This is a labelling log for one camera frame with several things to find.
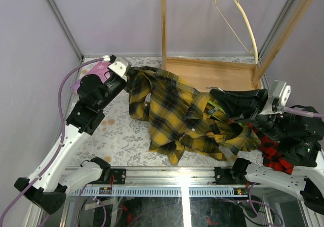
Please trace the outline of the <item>green clothes hanger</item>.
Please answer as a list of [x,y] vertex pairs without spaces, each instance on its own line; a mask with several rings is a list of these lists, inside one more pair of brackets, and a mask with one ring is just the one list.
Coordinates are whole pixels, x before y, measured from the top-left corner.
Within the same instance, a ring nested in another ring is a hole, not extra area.
[[215,109],[220,111],[223,116],[219,117],[228,124],[240,123],[247,119],[247,92],[223,90],[218,87],[210,87],[211,104]]

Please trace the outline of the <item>red black plaid shirt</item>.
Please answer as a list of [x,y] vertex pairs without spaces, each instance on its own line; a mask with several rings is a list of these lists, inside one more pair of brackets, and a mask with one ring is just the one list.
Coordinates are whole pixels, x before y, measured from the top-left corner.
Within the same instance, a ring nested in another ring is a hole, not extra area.
[[261,142],[258,149],[262,152],[263,165],[276,171],[291,175],[294,166],[285,160],[279,153],[277,150],[278,143],[270,139],[266,134],[254,127],[251,123],[249,123],[249,126]]

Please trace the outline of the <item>yellow plaid shirt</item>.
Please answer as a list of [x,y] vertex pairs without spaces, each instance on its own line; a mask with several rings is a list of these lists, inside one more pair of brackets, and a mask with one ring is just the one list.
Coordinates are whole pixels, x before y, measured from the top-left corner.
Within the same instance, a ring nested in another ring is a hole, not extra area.
[[257,149],[261,142],[247,123],[226,123],[223,114],[179,76],[153,67],[132,67],[128,73],[129,114],[147,121],[149,150],[168,156],[176,165],[185,151],[226,161],[220,147],[237,155]]

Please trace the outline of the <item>cream clothes hanger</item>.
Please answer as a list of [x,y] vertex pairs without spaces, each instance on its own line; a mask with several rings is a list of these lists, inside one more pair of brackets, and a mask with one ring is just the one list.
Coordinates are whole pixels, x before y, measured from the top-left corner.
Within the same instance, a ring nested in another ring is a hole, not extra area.
[[254,31],[250,24],[241,0],[211,0],[215,10],[227,25],[243,50],[258,64],[258,46]]

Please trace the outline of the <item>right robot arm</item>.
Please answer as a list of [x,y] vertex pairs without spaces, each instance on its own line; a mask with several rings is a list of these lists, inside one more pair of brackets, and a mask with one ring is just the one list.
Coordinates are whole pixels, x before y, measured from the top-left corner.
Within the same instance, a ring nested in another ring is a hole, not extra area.
[[242,92],[210,90],[229,119],[247,122],[261,141],[263,166],[238,158],[231,179],[270,186],[323,214],[322,116],[313,107],[287,107],[290,92],[288,85]]

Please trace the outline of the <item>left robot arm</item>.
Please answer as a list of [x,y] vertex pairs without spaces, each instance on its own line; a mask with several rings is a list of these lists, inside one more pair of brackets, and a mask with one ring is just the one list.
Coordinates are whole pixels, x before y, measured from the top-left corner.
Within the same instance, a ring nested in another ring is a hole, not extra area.
[[92,136],[105,115],[106,106],[126,87],[126,81],[111,72],[106,81],[95,74],[84,76],[77,89],[78,102],[65,120],[60,139],[29,176],[14,187],[47,214],[54,214],[68,195],[86,184],[110,180],[110,164],[99,157],[86,160],[73,173],[64,170],[83,143]]

